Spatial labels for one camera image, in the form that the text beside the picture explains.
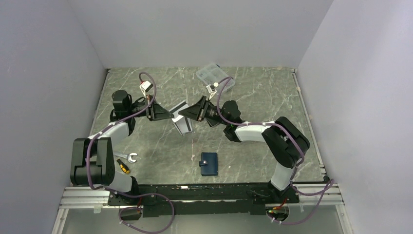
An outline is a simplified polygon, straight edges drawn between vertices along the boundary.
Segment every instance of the wrench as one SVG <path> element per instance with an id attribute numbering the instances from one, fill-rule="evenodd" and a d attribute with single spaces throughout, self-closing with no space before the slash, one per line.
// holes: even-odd
<path id="1" fill-rule="evenodd" d="M 116 157 L 122 157 L 122 158 L 124 158 L 124 159 L 126 159 L 128 162 L 130 162 L 130 163 L 134 163 L 134 162 L 136 162 L 136 159 L 133 159 L 132 157 L 133 156 L 136 156 L 136 155 L 138 155 L 138 154 L 136 154 L 136 153 L 130 153 L 130 154 L 123 154 L 123 153 L 121 153 L 121 152 L 118 152 L 118 151 L 114 151 L 113 152 L 113 155 L 115 155 Z"/>

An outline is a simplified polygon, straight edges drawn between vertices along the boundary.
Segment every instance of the blue wallet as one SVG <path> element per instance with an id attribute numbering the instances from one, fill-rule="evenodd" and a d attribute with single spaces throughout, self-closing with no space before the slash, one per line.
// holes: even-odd
<path id="1" fill-rule="evenodd" d="M 199 161 L 202 176 L 217 176 L 218 175 L 218 154 L 217 153 L 201 153 L 201 161 Z"/>

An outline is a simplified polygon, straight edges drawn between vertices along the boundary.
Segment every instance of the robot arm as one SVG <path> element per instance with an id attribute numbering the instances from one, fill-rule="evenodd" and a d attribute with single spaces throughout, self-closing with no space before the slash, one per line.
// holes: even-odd
<path id="1" fill-rule="evenodd" d="M 136 179 L 115 171 L 112 148 L 112 146 L 120 143 L 124 138 L 132 134 L 136 121 L 134 118 L 130 118 L 116 125 L 115 122 L 138 113 L 145 106 L 149 105 L 152 98 L 152 95 L 146 95 L 132 102 L 131 95 L 125 90 L 118 90 L 112 94 L 114 109 L 110 114 L 111 122 L 109 125 L 114 126 L 98 137 L 91 149 L 90 168 L 93 184 L 104 185 L 120 192 L 130 192 L 132 195 L 138 194 Z M 153 100 L 153 103 L 145 112 L 135 117 L 143 116 L 146 116 L 149 121 L 173 118 L 173 114 L 160 106 L 156 100 Z M 86 153 L 87 147 L 94 136 L 78 138 L 73 143 L 70 179 L 74 185 L 88 186 Z"/>
<path id="2" fill-rule="evenodd" d="M 235 126 L 221 119 L 217 113 L 217 107 L 213 105 L 209 98 L 202 96 L 194 105 L 179 111 L 179 114 L 199 121 L 206 119 L 210 127 L 218 124 L 224 124 L 225 136 L 234 142 L 259 141 L 265 142 L 276 159 L 274 174 L 270 184 L 276 189 L 278 195 L 281 195 L 288 189 L 290 177 L 294 172 L 294 167 L 300 158 L 300 154 L 288 139 L 283 131 L 275 126 L 247 125 Z M 226 101 L 220 109 L 223 117 L 234 123 L 246 123 L 241 118 L 241 112 L 238 110 L 236 101 Z M 308 139 L 286 118 L 280 117 L 273 123 L 284 127 L 294 138 L 305 154 L 310 147 Z"/>

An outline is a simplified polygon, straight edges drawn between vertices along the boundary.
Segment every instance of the white wall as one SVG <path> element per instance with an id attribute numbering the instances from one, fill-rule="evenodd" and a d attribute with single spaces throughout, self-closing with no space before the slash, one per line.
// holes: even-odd
<path id="1" fill-rule="evenodd" d="M 52 231 L 105 70 L 66 0 L 0 3 L 0 233 Z"/>
<path id="2" fill-rule="evenodd" d="M 413 2 L 335 0 L 299 66 L 356 234 L 412 233 Z"/>
<path id="3" fill-rule="evenodd" d="M 70 0 L 107 68 L 297 67 L 333 0 Z"/>

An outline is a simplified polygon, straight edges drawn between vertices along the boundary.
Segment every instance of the cable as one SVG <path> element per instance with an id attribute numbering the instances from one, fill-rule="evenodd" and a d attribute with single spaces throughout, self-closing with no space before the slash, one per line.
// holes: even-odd
<path id="1" fill-rule="evenodd" d="M 139 198 L 139 202 L 136 206 L 139 207 L 141 204 L 142 204 L 142 198 Z"/>
<path id="2" fill-rule="evenodd" d="M 286 202 L 287 202 L 287 198 L 285 198 L 284 201 L 282 201 L 281 205 L 275 206 L 275 207 L 273 207 L 272 209 L 273 209 L 273 210 L 278 210 L 278 209 L 280 209 Z"/>
<path id="3" fill-rule="evenodd" d="M 279 224 L 282 224 L 282 225 L 298 225 L 298 224 L 302 224 L 302 223 L 306 222 L 307 220 L 309 220 L 309 219 L 313 216 L 313 214 L 316 212 L 317 208 L 319 207 L 320 202 L 321 202 L 321 200 L 322 200 L 322 197 L 323 197 L 324 194 L 325 194 L 325 190 L 331 188 L 331 186 L 332 186 L 333 184 L 334 184 L 334 180 L 333 180 L 333 179 L 331 179 L 330 181 L 327 182 L 327 184 L 325 185 L 325 187 L 324 187 L 324 189 L 323 189 L 323 191 L 322 191 L 322 193 L 321 193 L 320 199 L 318 200 L 316 206 L 312 209 L 312 211 L 307 215 L 307 217 L 305 217 L 304 219 L 302 219 L 302 220 L 300 220 L 300 221 L 297 221 L 297 222 L 288 222 L 288 223 L 285 223 L 285 222 L 281 222 L 281 221 L 280 221 Z"/>
<path id="4" fill-rule="evenodd" d="M 231 122 L 228 119 L 226 119 L 224 116 L 222 116 L 220 106 L 219 106 L 219 101 L 221 99 L 222 91 L 224 90 L 225 86 L 229 83 L 230 79 L 232 79 L 232 77 L 226 77 L 226 78 L 224 78 L 224 79 L 222 79 L 218 82 L 218 84 L 220 84 L 220 83 L 222 83 L 226 80 L 226 82 L 225 82 L 224 86 L 222 87 L 222 89 L 220 90 L 220 92 L 218 94 L 218 98 L 217 98 L 217 112 L 218 112 L 218 115 L 221 117 L 221 119 L 223 121 L 225 121 L 229 124 L 235 125 L 235 126 L 247 126 L 247 125 L 265 125 L 265 126 L 268 126 L 268 125 L 271 125 L 271 126 L 278 127 L 279 129 L 281 129 L 281 131 L 283 131 L 287 135 L 287 137 L 290 139 L 290 141 L 293 143 L 293 145 L 296 147 L 297 151 L 300 154 L 300 160 L 296 163 L 296 165 L 294 167 L 294 170 L 293 170 L 293 173 L 290 177 L 290 186 L 291 186 L 291 188 L 294 191 L 296 191 L 297 193 L 301 194 L 301 195 L 313 196 L 313 195 L 321 194 L 321 196 L 320 196 L 320 199 L 318 200 L 316 206 L 314 207 L 314 209 L 311 211 L 311 213 L 306 218 L 304 218 L 301 221 L 294 222 L 294 223 L 281 223 L 280 222 L 280 224 L 296 225 L 296 224 L 301 224 L 301 223 L 307 221 L 309 218 L 311 218 L 311 216 L 313 216 L 314 212 L 319 207 L 319 204 L 321 202 L 322 197 L 324 196 L 324 193 L 333 186 L 333 184 L 335 182 L 334 179 L 329 180 L 326 183 L 324 189 L 319 191 L 319 192 L 316 192 L 316 193 L 307 194 L 307 193 L 300 192 L 297 188 L 295 188 L 294 185 L 293 185 L 293 179 L 294 179 L 294 176 L 297 173 L 298 166 L 300 166 L 304 162 L 304 153 L 302 152 L 301 148 L 298 146 L 297 142 L 291 137 L 290 133 L 284 127 L 282 127 L 281 125 L 276 124 L 276 123 L 263 123 L 263 122 L 252 122 L 252 123 L 248 123 L 248 124 L 246 124 L 246 123 L 234 123 L 234 122 Z"/>
<path id="5" fill-rule="evenodd" d="M 142 112 L 146 111 L 146 109 L 148 109 L 148 108 L 152 105 L 152 103 L 154 102 L 155 96 L 156 96 L 156 84 L 155 84 L 155 81 L 153 80 L 152 76 L 149 75 L 147 72 L 140 72 L 140 73 L 139 73 L 139 79 L 140 79 L 141 81 L 142 81 L 142 78 L 141 78 L 142 75 L 146 75 L 147 77 L 149 77 L 149 79 L 151 80 L 151 82 L 152 82 L 152 84 L 153 84 L 153 96 L 152 96 L 152 99 L 150 100 L 150 102 L 148 103 L 148 105 L 145 106 L 141 111 L 139 111 L 139 112 L 137 112 L 137 113 L 135 113 L 135 114 L 133 114 L 133 115 L 127 116 L 127 117 L 125 117 L 125 118 L 123 118 L 123 119 L 121 119 L 121 120 L 118 120 L 118 121 L 116 121 L 114 124 L 108 125 L 107 127 L 105 127 L 102 131 L 100 131 L 99 133 L 97 133 L 97 134 L 90 140 L 89 145 L 88 145 L 88 149 L 87 149 L 87 152 L 86 152 L 86 174 L 87 174 L 87 178 L 88 178 L 89 187 L 90 187 L 92 190 L 98 190 L 98 189 L 104 188 L 104 189 L 107 190 L 107 191 L 114 192 L 115 194 L 120 194 L 120 195 L 123 195 L 123 196 L 126 196 L 126 197 L 130 197 L 130 198 L 141 198 L 141 197 L 144 197 L 144 196 L 155 195 L 155 196 L 160 196 L 160 197 L 164 198 L 166 201 L 168 201 L 169 204 L 170 204 L 170 206 L 172 207 L 172 217 L 170 218 L 170 221 L 169 221 L 169 223 L 167 224 L 167 226 L 165 226 L 163 229 L 161 229 L 161 230 L 159 230 L 159 231 L 155 231 L 155 232 L 148 232 L 148 231 L 139 229 L 139 228 L 137 228 L 137 227 L 134 227 L 133 225 L 130 225 L 129 223 L 126 223 L 125 221 L 123 221 L 123 220 L 121 219 L 120 214 L 122 213 L 122 211 L 124 211 L 124 210 L 131 210 L 131 209 L 141 210 L 140 208 L 138 208 L 138 207 L 127 207 L 127 208 L 122 209 L 122 210 L 119 212 L 119 219 L 121 220 L 121 223 L 125 224 L 126 226 L 128 226 L 128 227 L 130 227 L 130 228 L 132 228 L 132 229 L 135 229 L 135 230 L 137 230 L 137 231 L 139 231 L 139 232 L 142 232 L 142 233 L 146 233 L 146 234 L 157 234 L 157 233 L 161 233 L 161 232 L 165 231 L 166 229 L 168 229 L 168 228 L 171 226 L 173 220 L 175 219 L 175 208 L 173 207 L 173 203 L 171 202 L 171 200 L 169 200 L 169 198 L 167 198 L 166 196 L 164 196 L 164 195 L 162 195 L 162 194 L 156 194 L 156 193 L 142 194 L 142 195 L 129 195 L 129 194 L 126 194 L 126 193 L 118 192 L 118 191 L 113 190 L 113 189 L 110 189 L 110 188 L 105 188 L 105 187 L 103 187 L 103 186 L 95 187 L 95 186 L 93 186 L 93 183 L 92 183 L 92 175 L 91 175 L 91 171 L 90 171 L 90 156 L 91 156 L 90 154 L 91 154 L 91 149 L 92 149 L 93 142 L 94 142 L 96 139 L 98 139 L 102 134 L 104 134 L 104 133 L 107 132 L 109 129 L 111 129 L 113 126 L 115 126 L 115 125 L 117 125 L 117 124 L 120 124 L 120 123 L 123 123 L 124 121 L 126 121 L 126 120 L 128 120 L 128 119 L 130 119 L 130 118 L 133 118 L 133 117 L 141 114 Z"/>
<path id="6" fill-rule="evenodd" d="M 253 194 L 257 195 L 257 196 L 261 196 L 261 197 L 270 197 L 270 196 L 271 196 L 271 195 L 259 194 L 259 193 L 257 193 L 256 191 L 253 191 L 253 190 L 247 190 L 247 191 L 246 191 L 246 194 L 247 194 L 248 196 L 250 196 L 250 195 L 248 194 L 248 192 L 251 192 L 251 193 L 253 193 Z"/>

